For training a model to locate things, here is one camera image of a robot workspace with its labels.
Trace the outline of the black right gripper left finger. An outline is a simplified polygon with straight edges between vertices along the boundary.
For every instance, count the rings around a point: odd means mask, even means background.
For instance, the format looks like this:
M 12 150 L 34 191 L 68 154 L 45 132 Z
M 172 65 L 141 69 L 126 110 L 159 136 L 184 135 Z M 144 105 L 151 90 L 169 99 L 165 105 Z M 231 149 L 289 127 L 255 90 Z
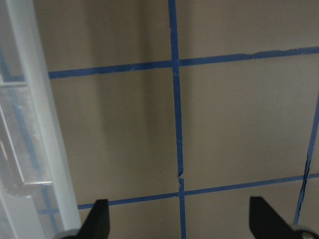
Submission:
M 109 202 L 97 200 L 80 229 L 72 229 L 56 235 L 57 239 L 107 239 L 110 234 Z

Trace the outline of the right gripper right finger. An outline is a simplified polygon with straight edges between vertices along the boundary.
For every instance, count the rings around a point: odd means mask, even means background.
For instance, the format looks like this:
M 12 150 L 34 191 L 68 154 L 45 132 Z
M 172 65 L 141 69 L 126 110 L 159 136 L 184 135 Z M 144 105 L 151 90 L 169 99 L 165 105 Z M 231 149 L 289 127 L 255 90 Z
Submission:
M 249 201 L 249 229 L 256 239 L 317 239 L 318 234 L 303 228 L 294 228 L 260 196 Z

